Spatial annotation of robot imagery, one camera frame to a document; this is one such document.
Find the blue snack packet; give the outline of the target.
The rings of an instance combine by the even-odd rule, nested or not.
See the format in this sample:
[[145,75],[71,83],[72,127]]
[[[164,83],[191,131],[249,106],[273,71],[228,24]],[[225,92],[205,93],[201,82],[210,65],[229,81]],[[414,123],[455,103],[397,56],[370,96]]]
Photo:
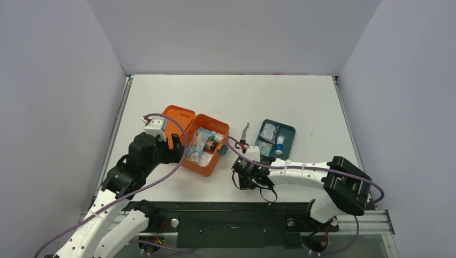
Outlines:
[[212,132],[200,127],[194,134],[190,147],[186,151],[186,159],[193,163],[198,163],[206,141],[212,136]]

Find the white gauze packet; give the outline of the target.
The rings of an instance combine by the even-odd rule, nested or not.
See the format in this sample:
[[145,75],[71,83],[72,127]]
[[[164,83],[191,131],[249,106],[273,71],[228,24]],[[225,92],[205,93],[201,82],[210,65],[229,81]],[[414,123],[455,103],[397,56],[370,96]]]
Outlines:
[[205,167],[211,162],[212,158],[213,158],[212,153],[202,152],[201,157],[197,164],[201,167]]

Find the orange plastic medicine box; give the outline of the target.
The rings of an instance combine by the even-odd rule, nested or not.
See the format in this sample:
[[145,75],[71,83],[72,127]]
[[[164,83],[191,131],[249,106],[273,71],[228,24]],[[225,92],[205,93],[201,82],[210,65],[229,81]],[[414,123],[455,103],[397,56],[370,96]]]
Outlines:
[[[183,127],[187,136],[187,143],[189,144],[195,132],[200,127],[209,131],[216,131],[224,135],[228,135],[230,132],[230,126],[227,123],[209,117],[205,114],[196,114],[193,110],[185,109],[179,106],[170,105],[165,108],[163,114],[172,117]],[[223,140],[222,143],[218,144],[218,147],[214,152],[208,152],[213,154],[213,158],[207,166],[201,167],[197,163],[190,162],[187,159],[184,160],[182,166],[202,176],[208,177],[212,174],[218,161],[226,154],[226,152],[227,145],[226,141]]]

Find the small teal wipe packet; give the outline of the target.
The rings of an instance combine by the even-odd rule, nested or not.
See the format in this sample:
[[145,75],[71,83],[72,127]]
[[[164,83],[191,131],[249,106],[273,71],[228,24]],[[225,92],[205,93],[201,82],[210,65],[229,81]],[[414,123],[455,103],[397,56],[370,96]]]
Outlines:
[[259,140],[256,145],[259,147],[260,155],[270,156],[273,144]]

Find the brown bottle orange cap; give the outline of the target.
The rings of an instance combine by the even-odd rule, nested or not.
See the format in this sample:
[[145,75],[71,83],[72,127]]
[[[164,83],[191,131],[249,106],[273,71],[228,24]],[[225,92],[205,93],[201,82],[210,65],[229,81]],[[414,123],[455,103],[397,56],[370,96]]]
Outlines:
[[205,142],[205,146],[204,146],[204,149],[207,151],[207,152],[214,152],[216,150],[216,148],[218,147],[218,143],[213,141],[213,140],[207,140]]

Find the white blue tube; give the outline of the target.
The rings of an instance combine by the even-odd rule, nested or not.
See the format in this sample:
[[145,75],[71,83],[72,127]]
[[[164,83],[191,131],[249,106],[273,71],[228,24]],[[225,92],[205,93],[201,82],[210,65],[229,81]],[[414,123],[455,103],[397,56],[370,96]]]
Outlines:
[[277,136],[275,145],[275,155],[280,156],[284,153],[284,141],[285,137],[283,135]]

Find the white bottle green label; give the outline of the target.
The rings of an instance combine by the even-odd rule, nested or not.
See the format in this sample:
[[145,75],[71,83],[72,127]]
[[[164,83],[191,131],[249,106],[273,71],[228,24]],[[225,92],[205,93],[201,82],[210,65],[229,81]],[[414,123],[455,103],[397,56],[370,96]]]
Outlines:
[[224,138],[225,138],[224,134],[221,134],[221,133],[216,132],[216,131],[212,131],[212,135],[210,136],[210,140],[214,141],[214,142],[216,142],[218,144],[222,143]]

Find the teal divided tray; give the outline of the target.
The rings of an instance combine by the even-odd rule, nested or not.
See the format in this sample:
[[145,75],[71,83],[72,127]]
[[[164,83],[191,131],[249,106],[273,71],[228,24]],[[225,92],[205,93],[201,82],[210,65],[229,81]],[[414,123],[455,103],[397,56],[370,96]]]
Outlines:
[[296,130],[290,125],[265,119],[259,129],[255,145],[261,157],[289,158]]

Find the zip bag of wipes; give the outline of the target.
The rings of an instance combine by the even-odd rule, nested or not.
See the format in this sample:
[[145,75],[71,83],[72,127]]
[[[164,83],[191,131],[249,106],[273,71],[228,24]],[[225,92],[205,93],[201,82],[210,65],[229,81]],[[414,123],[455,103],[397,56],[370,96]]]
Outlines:
[[279,130],[279,125],[274,125],[271,123],[265,123],[259,132],[259,137],[262,139],[274,143],[276,139],[277,132]]

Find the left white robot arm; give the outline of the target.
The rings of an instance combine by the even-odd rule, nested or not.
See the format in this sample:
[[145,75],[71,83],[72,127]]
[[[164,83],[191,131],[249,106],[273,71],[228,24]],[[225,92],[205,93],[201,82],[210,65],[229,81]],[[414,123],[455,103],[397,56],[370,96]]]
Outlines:
[[134,137],[128,153],[109,170],[84,220],[53,257],[92,257],[117,214],[129,203],[160,164],[183,161],[185,148],[178,134],[164,140],[145,132]]

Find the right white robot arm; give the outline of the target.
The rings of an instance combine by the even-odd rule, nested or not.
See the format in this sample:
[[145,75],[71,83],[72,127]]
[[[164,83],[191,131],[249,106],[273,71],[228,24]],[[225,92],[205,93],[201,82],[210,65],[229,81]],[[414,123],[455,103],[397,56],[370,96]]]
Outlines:
[[276,185],[290,184],[325,191],[325,195],[311,200],[303,215],[305,226],[311,230],[340,214],[363,216],[368,204],[371,178],[341,156],[312,164],[274,157],[249,162],[239,157],[231,170],[239,175],[242,190],[273,190]]

